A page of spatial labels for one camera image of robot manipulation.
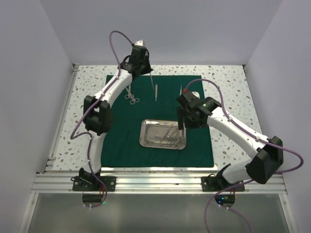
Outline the dark green surgical cloth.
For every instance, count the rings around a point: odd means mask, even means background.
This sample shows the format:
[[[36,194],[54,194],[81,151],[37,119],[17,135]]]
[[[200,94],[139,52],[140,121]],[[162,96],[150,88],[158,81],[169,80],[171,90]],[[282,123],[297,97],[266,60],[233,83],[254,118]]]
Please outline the dark green surgical cloth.
[[[151,80],[141,76],[131,84],[131,92],[140,101],[134,105],[125,99],[123,90],[112,106],[113,124],[105,136],[101,155],[103,167],[213,167],[209,128],[187,130],[183,150],[146,148],[139,136],[143,120],[177,120],[180,85],[182,88],[197,76],[153,76],[158,85],[157,102]]]

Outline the steel instrument tray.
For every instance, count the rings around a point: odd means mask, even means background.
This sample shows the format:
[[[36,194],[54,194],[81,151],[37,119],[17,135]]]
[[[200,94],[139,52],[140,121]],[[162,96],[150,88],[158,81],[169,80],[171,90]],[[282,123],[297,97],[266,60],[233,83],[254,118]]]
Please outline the steel instrument tray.
[[[175,147],[160,147],[157,149],[183,150],[187,144],[187,130],[178,129],[177,121],[146,119],[141,123],[139,143],[143,147],[147,141],[175,142]]]

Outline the steel surgical scissors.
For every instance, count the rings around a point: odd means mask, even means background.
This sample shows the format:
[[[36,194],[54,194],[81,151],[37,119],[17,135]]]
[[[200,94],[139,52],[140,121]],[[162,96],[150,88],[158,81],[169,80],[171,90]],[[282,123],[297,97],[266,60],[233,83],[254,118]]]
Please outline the steel surgical scissors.
[[[130,98],[130,104],[131,105],[134,105],[135,103],[138,103],[140,101],[140,99],[136,98],[133,94],[130,94],[129,98]]]

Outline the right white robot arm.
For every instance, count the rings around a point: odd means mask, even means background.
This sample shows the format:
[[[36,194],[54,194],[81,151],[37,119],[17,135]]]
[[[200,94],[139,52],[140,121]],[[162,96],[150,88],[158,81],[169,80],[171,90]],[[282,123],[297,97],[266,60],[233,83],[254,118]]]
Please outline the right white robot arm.
[[[204,100],[187,91],[177,99],[179,129],[199,129],[207,126],[224,133],[241,147],[249,160],[224,166],[217,174],[203,177],[204,191],[228,190],[248,179],[265,184],[283,164],[283,143],[274,136],[268,138],[228,114],[223,106],[212,97]]]

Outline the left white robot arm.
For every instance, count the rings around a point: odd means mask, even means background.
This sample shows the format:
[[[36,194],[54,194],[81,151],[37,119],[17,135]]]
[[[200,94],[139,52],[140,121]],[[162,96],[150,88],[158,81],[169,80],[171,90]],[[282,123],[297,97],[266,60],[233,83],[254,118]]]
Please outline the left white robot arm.
[[[143,40],[132,45],[132,52],[125,58],[115,75],[102,90],[94,96],[86,96],[83,104],[83,117],[79,121],[85,124],[90,135],[87,148],[87,165],[79,170],[79,175],[73,177],[73,191],[111,191],[108,184],[100,177],[101,154],[106,134],[113,123],[112,105],[122,91],[131,87],[131,83],[139,76],[151,73],[150,54]]]

